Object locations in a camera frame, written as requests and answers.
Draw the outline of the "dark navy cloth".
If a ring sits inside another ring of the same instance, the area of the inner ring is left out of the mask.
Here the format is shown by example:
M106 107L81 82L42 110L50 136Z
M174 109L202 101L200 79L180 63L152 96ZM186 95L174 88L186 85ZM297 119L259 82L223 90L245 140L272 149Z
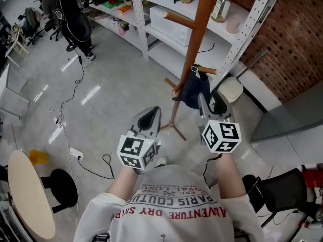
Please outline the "dark navy cloth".
M200 70L197 72L190 70L181 94L177 97L173 97L172 100L184 102L191 109L199 109L198 97L200 93L209 104L211 100L211 91L208 75Z

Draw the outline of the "white cabinet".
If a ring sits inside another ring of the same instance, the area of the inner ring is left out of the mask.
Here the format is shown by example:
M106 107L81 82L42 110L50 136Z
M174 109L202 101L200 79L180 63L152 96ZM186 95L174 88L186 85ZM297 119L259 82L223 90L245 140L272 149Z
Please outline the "white cabinet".
M302 94L264 114L252 141L283 135L323 122L323 94Z

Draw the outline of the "person's right forearm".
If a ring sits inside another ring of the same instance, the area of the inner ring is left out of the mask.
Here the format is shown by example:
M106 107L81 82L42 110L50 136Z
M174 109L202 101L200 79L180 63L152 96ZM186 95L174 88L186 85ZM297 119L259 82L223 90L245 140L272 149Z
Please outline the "person's right forearm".
M224 154L215 162L221 199L246 195L245 186L231 154Z

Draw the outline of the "brown wooden coat rack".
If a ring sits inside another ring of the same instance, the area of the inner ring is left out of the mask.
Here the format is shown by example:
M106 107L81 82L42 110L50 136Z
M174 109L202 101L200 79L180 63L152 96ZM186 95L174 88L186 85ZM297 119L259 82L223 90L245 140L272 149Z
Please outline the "brown wooden coat rack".
M197 58L203 37L205 35L207 25L209 22L210 15L213 10L213 6L215 5L216 0L199 0L195 20L187 20L177 14L174 13L164 13L163 18L175 22L177 24L183 25L192 29L192 34L190 37L188 50L185 57L185 62L183 66L183 70L181 73L180 82L178 85L172 83L169 79L164 78L164 80L173 87L172 93L176 96L176 100L174 103L174 107L172 110L171 118L168 124L161 126L161 129L165 128L173 128L178 135L183 140L186 140L184 135L177 129L174 124L174 120L177 114L178 107L180 105L180 95L184 90L184 84L186 83L191 67L195 64L195 60Z

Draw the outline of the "red box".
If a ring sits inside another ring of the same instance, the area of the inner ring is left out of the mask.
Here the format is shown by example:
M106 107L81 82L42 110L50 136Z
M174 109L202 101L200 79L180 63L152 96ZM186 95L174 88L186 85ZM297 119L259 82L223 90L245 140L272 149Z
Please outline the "red box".
M309 170L302 173L302 177L309 188L323 188L323 171Z

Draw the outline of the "white microwave oven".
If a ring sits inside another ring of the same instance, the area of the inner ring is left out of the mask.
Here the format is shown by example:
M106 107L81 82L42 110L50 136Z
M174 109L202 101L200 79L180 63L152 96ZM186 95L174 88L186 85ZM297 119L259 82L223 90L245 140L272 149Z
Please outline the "white microwave oven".
M156 5L154 7L151 7L149 10L152 28L165 34L180 45L184 47L188 46L192 29L164 19L164 14L169 13L170 11L161 6Z

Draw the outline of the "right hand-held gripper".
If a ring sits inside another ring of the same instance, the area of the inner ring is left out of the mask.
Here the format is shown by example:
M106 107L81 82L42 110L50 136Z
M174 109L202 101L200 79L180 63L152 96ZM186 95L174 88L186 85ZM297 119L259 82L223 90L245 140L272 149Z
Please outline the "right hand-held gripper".
M191 71L197 72L198 68L199 65L192 65ZM232 153L242 141L240 126L235 122L232 106L224 95L214 89L211 97L214 99L214 108L202 93L198 96L202 118L200 144L207 146L212 154Z

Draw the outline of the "clear plastic bottle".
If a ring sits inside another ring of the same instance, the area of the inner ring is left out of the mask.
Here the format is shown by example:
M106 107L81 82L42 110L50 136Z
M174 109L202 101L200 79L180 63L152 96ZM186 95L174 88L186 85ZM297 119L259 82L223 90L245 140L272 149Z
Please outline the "clear plastic bottle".
M230 0L216 0L211 18L216 22L224 22L226 20L230 8Z

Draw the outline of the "cream trash bin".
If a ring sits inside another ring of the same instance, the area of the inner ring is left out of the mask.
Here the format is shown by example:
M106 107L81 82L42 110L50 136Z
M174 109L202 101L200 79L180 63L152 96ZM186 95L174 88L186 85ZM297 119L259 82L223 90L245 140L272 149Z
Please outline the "cream trash bin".
M218 91L229 103L235 102L243 93L243 85L235 78L226 78L219 86Z

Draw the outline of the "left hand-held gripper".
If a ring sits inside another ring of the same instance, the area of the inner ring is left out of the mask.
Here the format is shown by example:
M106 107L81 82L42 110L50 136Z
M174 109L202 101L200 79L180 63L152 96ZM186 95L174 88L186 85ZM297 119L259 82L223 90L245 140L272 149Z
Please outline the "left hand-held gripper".
M161 147L157 138L162 112L158 106L149 107L135 115L130 127L121 135L117 156L123 166L135 172L144 172Z

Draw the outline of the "yellow bin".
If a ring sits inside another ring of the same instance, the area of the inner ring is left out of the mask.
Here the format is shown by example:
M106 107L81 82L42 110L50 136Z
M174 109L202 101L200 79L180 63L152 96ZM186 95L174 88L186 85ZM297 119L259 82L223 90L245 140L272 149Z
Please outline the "yellow bin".
M36 165L48 165L50 162L50 156L46 152L31 150L29 154L31 163Z

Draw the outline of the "black round stool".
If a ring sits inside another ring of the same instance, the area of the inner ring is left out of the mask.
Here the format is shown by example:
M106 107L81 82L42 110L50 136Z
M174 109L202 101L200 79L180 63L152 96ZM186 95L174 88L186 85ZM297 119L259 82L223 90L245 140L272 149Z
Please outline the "black round stool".
M59 202L52 207L53 213L74 207L78 202L78 193L72 177L62 169L55 169L50 176L42 177L45 189L51 189L54 198Z

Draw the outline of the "black mesh office chair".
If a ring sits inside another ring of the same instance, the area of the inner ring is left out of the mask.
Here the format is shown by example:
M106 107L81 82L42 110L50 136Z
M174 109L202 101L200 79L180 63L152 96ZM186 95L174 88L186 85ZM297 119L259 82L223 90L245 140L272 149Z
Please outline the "black mesh office chair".
M246 175L242 180L255 212L266 206L271 213L262 228L278 212L303 207L307 202L307 186L297 168L266 180L253 175Z

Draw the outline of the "white rectangular table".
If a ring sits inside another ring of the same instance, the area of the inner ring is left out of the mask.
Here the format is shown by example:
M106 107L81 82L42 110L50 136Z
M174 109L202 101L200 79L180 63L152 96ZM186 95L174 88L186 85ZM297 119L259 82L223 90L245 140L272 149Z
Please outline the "white rectangular table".
M19 93L15 92L14 90L12 90L11 88L8 87L9 72L10 72L10 65L7 64L3 73L0 75L0 104L1 104L1 100L4 96L4 94L6 93L6 91L9 91L10 93L14 94L16 97L18 97L18 98L22 99L23 101L27 102L28 104L30 104L30 100L26 99L25 97L21 96ZM0 113L9 115L9 116L16 118L18 120L21 119L21 117L19 115L16 115L8 110L5 110L1 106L0 106Z

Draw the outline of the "small white desk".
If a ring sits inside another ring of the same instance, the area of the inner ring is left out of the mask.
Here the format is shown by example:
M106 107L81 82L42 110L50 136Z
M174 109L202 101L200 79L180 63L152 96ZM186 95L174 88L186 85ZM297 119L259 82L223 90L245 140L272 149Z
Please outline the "small white desk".
M16 61L14 61L11 57L10 54L11 52L14 50L14 48L16 48L16 46L19 46L27 55L30 55L30 52L24 47L24 45L19 41L19 38L22 38L24 41L26 41L26 39L23 37L23 35L21 34L21 30L18 29L17 33L14 34L14 38L13 38L13 43L10 45L9 49L7 50L6 54L5 54L5 58L8 59L11 63L13 63L16 67L21 68L21 65L18 64Z

